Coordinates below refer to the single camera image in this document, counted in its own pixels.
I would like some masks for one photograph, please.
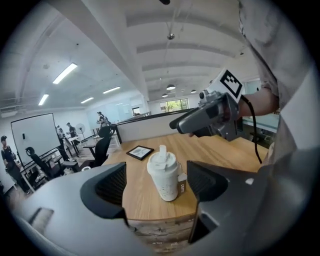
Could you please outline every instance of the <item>ceiling beam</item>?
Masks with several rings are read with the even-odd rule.
[[[193,24],[198,25],[202,27],[206,27],[211,30],[219,31],[225,35],[228,35],[231,38],[234,38],[241,43],[244,43],[244,38],[242,37],[241,33],[239,31],[235,31],[231,29],[230,27],[221,24],[221,22],[205,19],[201,16],[196,16],[194,14],[190,14],[188,18],[186,19],[187,13],[181,12],[179,17],[176,17],[174,21],[176,23],[187,23],[187,24]],[[133,27],[138,26],[142,24],[148,24],[148,23],[167,23],[172,21],[172,13],[169,12],[153,12],[153,13],[147,13],[147,14],[139,14],[134,16],[128,16],[126,18],[126,25],[127,27]]]
[[[129,47],[128,39],[125,36],[127,29],[125,14],[118,1],[45,1],[78,27],[113,62],[116,66],[115,70],[121,70],[148,99],[148,89],[142,69],[139,69],[138,61],[133,57],[134,52],[131,52],[131,47]]]
[[[146,52],[158,51],[158,50],[165,50],[167,48],[167,43],[155,43],[149,45],[143,45],[136,48],[137,54],[142,54]],[[197,43],[183,43],[183,42],[172,42],[168,46],[169,50],[176,49],[176,50],[198,50],[198,51],[205,51],[214,54],[220,54],[227,57],[234,58],[235,54],[233,52],[227,50],[221,50],[216,47],[212,46],[204,46],[198,45]]]
[[[145,80],[146,83],[148,82],[152,82],[152,81],[155,81],[155,80],[159,80],[160,81],[160,78],[161,81],[163,80],[166,80],[166,79],[179,79],[179,78],[191,78],[191,77],[207,77],[208,74],[207,73],[194,73],[194,74],[172,74],[172,75],[164,75],[164,76],[155,76],[155,77],[152,77],[152,78],[147,78]]]
[[[157,69],[167,69],[167,68],[182,68],[182,67],[204,67],[204,68],[221,68],[220,65],[214,63],[203,63],[203,62],[171,62],[167,63],[165,66],[162,63],[152,64],[148,66],[143,66],[142,71],[151,71]]]

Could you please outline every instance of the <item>partition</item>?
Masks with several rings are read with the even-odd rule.
[[[256,120],[256,127],[270,131],[272,133],[277,132],[278,123],[279,123],[278,114],[266,114],[262,116],[256,116],[255,120]],[[254,121],[251,117],[243,117],[243,123],[249,126],[254,125]]]
[[[178,132],[177,129],[171,129],[169,123],[188,111],[190,109],[144,116],[139,119],[121,122],[117,125],[117,134],[123,143],[175,134]]]

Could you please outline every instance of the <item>fan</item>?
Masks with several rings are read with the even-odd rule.
[[[86,138],[85,138],[85,131],[86,131],[86,127],[82,124],[82,123],[78,123],[76,126],[75,126],[75,129],[76,129],[76,133],[77,134],[82,134],[83,136],[83,142],[86,142]]]

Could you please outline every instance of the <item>cup lid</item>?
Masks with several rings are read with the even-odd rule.
[[[159,152],[149,158],[148,164],[152,169],[160,172],[171,171],[176,168],[177,159],[173,153],[167,152],[165,145],[160,145]]]

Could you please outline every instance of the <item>window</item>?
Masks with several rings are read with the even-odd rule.
[[[133,109],[132,109],[132,112],[133,112],[133,116],[134,116],[134,117],[141,114],[139,107],[133,108]]]
[[[160,103],[161,113],[173,112],[178,110],[187,110],[189,108],[188,99],[171,100]]]

